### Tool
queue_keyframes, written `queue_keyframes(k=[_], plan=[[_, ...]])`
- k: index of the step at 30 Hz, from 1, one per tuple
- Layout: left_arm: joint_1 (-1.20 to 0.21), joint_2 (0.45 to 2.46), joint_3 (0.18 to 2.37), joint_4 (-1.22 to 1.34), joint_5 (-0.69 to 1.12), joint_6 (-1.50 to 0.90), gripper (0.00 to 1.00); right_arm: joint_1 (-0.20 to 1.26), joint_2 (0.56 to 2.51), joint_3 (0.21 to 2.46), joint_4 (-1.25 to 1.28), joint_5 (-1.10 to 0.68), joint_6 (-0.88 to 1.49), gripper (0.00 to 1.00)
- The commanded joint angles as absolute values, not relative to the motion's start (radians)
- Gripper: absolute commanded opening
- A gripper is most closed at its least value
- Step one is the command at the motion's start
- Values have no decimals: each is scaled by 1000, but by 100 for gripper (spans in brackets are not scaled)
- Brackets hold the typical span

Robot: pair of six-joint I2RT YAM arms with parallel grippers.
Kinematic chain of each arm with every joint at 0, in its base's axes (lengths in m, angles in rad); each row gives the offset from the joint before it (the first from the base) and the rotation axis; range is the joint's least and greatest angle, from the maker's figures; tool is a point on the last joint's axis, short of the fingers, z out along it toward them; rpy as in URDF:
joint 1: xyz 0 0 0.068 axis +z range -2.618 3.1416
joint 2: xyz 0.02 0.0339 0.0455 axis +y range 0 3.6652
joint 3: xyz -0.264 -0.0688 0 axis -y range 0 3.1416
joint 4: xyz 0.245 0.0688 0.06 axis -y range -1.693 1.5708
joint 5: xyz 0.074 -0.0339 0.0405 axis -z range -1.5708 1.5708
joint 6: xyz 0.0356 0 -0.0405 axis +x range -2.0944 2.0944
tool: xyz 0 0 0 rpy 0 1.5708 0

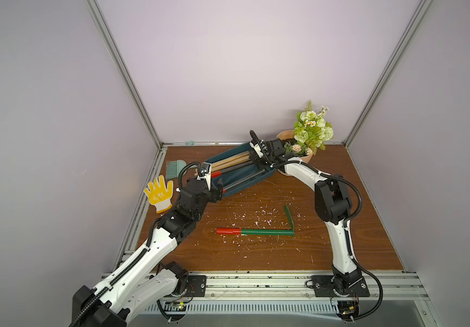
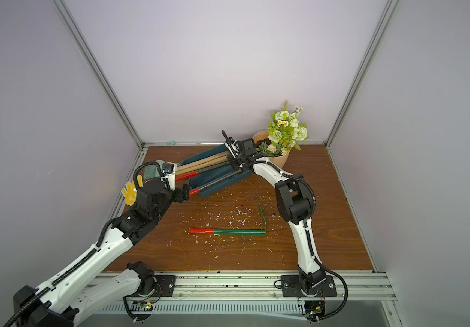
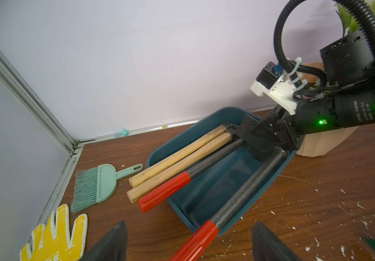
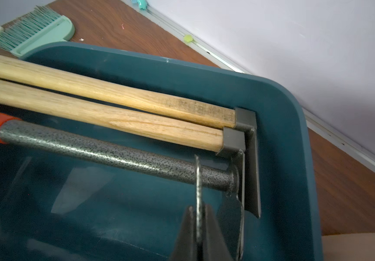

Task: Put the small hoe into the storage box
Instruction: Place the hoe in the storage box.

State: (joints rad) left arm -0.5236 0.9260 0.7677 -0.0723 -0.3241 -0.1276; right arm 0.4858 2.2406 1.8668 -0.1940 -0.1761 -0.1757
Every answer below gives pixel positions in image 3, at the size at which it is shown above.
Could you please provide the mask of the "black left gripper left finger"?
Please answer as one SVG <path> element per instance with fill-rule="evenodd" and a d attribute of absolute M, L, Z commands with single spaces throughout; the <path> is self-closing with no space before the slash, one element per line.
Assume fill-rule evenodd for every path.
<path fill-rule="evenodd" d="M 128 246 L 128 230 L 122 220 L 117 223 L 94 247 L 85 253 L 81 261 L 125 261 Z"/>

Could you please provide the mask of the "wooden handle hoe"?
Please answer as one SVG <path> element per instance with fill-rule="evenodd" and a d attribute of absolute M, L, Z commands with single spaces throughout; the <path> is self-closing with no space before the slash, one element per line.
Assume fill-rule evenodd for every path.
<path fill-rule="evenodd" d="M 130 178 L 130 185 L 132 186 L 132 188 L 135 188 L 143 182 L 147 181 L 148 179 L 154 177 L 158 173 L 162 172 L 163 170 L 186 158 L 193 152 L 197 151 L 198 149 L 202 148 L 204 145 L 209 143 L 211 140 L 222 135 L 228 129 L 228 126 L 229 125 L 218 126 L 217 128 L 209 131 L 207 134 L 203 135 L 199 139 L 183 147 L 181 150 L 171 154 L 167 158 L 159 161 L 158 163 L 142 171 L 140 174 L 137 174 L 134 177 Z"/>
<path fill-rule="evenodd" d="M 182 172 L 183 170 L 185 170 L 187 167 L 191 166 L 195 162 L 213 153 L 214 151 L 216 151 L 223 145 L 227 144 L 231 140 L 232 140 L 232 134 L 229 132 L 224 132 L 222 135 L 211 140 L 209 143 L 207 143 L 206 145 L 204 145 L 202 148 L 198 149 L 197 151 L 193 152 L 186 158 L 180 160 L 179 162 L 175 163 L 169 168 L 163 170 L 162 172 L 158 173 L 154 177 L 143 182 L 139 186 L 129 190 L 127 192 L 127 196 L 129 200 L 131 201 L 131 203 L 138 201 L 141 197 L 143 197 L 144 195 L 146 195 L 153 189 L 157 188 L 158 186 L 160 186 L 167 180 L 179 174 L 180 172 Z"/>

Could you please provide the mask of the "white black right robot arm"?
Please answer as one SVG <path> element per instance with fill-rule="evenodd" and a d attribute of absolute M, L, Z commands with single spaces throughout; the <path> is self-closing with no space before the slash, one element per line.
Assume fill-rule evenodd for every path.
<path fill-rule="evenodd" d="M 321 50 L 324 69 L 286 57 L 283 29 L 299 1 L 289 1 L 273 34 L 278 65 L 269 64 L 252 85 L 277 106 L 250 129 L 284 150 L 298 150 L 307 134 L 375 124 L 375 16 L 364 1 L 340 1 L 359 29 Z"/>

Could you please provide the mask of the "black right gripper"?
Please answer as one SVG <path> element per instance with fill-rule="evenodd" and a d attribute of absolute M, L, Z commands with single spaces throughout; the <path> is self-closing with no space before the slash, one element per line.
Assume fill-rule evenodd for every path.
<path fill-rule="evenodd" d="M 251 129 L 251 144 L 298 150 L 306 134 L 375 123 L 375 59 L 357 30 L 321 49 L 329 90 L 298 103 L 295 115 L 280 105 Z"/>

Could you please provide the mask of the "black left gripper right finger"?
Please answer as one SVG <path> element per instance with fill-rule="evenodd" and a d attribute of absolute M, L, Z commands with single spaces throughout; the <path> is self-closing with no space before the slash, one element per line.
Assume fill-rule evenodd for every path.
<path fill-rule="evenodd" d="M 258 222 L 252 228 L 255 261 L 301 261 L 268 227 Z"/>

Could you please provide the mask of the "grey hoe red grip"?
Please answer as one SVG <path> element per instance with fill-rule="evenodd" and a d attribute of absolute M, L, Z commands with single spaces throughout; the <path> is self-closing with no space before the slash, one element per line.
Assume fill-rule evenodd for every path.
<path fill-rule="evenodd" d="M 251 129 L 258 125 L 258 122 L 247 116 L 245 117 L 243 123 L 240 125 L 239 129 L 236 131 L 236 135 L 238 139 L 231 142 L 226 147 L 218 150 L 217 152 L 213 153 L 207 159 L 201 161 L 200 163 L 196 164 L 195 166 L 191 167 L 190 169 L 176 175 L 175 177 L 167 180 L 165 183 L 161 184 L 145 196 L 141 197 L 138 201 L 140 209 L 143 212 L 148 212 L 153 207 L 161 203 L 162 201 L 166 200 L 168 197 L 173 195 L 175 192 L 180 190 L 182 187 L 190 183 L 190 181 L 201 173 L 203 173 L 208 168 L 212 167 L 223 158 L 240 148 L 246 142 L 244 141 L 244 137 L 247 134 L 251 134 Z"/>

